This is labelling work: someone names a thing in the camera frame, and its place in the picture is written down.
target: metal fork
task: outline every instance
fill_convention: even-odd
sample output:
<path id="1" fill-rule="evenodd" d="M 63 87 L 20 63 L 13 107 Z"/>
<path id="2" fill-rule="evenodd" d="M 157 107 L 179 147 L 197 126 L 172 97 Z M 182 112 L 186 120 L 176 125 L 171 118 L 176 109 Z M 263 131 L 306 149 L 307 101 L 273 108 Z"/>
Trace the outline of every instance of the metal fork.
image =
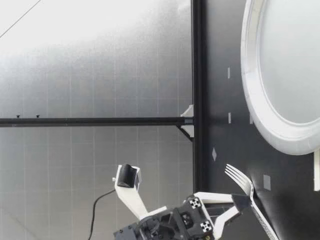
<path id="1" fill-rule="evenodd" d="M 265 216 L 262 214 L 257 204 L 255 203 L 255 200 L 254 200 L 255 188 L 252 181 L 240 170 L 236 169 L 234 166 L 231 166 L 230 164 L 226 165 L 224 172 L 233 181 L 235 181 L 236 184 L 239 185 L 239 187 L 245 192 L 247 196 L 250 197 L 252 210 L 255 216 L 258 218 L 260 224 L 262 225 L 268 237 L 271 240 L 279 240 L 275 231 L 273 230 L 273 228 L 271 227 L 271 225 L 269 224 L 269 222 L 267 221 L 267 219 L 265 218 Z"/>

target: paper plate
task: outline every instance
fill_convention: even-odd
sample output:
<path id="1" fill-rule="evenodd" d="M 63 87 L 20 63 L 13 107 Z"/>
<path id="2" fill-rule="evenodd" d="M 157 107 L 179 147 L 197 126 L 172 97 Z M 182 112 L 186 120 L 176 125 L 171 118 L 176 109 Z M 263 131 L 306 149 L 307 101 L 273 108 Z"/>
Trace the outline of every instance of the paper plate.
<path id="1" fill-rule="evenodd" d="M 246 102 L 286 154 L 320 147 L 320 1 L 247 0 L 241 36 Z"/>

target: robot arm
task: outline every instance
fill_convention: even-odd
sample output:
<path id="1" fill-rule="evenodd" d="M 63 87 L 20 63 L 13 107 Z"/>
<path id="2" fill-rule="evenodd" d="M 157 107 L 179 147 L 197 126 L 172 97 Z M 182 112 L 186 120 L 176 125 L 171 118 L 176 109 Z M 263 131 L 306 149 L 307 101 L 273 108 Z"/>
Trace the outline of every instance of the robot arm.
<path id="1" fill-rule="evenodd" d="M 197 192 L 179 207 L 148 212 L 138 193 L 141 180 L 140 168 L 119 165 L 116 193 L 139 222 L 115 232 L 115 240 L 218 240 L 225 224 L 250 205 L 246 195 Z"/>

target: black metal frame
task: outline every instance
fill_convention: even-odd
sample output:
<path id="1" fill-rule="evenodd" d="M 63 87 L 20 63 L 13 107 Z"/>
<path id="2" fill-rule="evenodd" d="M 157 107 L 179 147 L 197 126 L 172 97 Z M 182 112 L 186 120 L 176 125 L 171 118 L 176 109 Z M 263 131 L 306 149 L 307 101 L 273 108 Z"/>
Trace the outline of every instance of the black metal frame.
<path id="1" fill-rule="evenodd" d="M 81 126 L 177 126 L 192 125 L 192 117 L 111 117 L 111 118 L 0 118 L 0 127 L 81 127 Z"/>
<path id="2" fill-rule="evenodd" d="M 192 82 L 194 110 L 194 139 L 193 139 L 193 191 L 206 191 L 206 177 L 203 174 L 204 162 L 208 158 L 208 146 L 205 144 L 208 135 L 207 124 L 207 92 L 205 85 L 206 70 L 203 68 L 206 59 L 203 56 L 205 44 L 205 12 L 204 1 L 191 0 L 192 19 Z"/>

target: black wire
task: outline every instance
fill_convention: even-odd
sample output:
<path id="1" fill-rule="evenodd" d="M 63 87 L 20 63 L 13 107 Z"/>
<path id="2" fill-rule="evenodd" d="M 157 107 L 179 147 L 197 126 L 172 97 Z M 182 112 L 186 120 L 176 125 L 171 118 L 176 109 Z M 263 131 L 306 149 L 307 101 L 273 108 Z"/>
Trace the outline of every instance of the black wire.
<path id="1" fill-rule="evenodd" d="M 12 29 L 25 15 L 27 15 L 38 3 L 40 3 L 40 1 L 41 0 L 37 1 L 32 7 L 28 9 L 28 11 L 26 11 L 21 17 L 19 17 L 17 21 L 15 21 L 7 30 L 4 31 L 4 33 L 0 35 L 0 38 L 2 38 L 10 29 Z"/>
<path id="2" fill-rule="evenodd" d="M 92 220 L 91 220 L 91 227 L 90 227 L 90 235 L 89 235 L 89 238 L 88 240 L 91 239 L 92 237 L 92 234 L 94 232 L 94 224 L 95 224 L 95 216 L 96 216 L 96 205 L 97 205 L 97 202 L 102 199 L 104 196 L 107 196 L 109 194 L 112 194 L 113 192 L 115 192 L 116 190 L 113 189 L 112 191 L 109 191 L 103 195 L 101 195 L 100 197 L 98 197 L 95 201 L 94 201 L 94 204 L 93 204 L 93 208 L 92 208 Z"/>

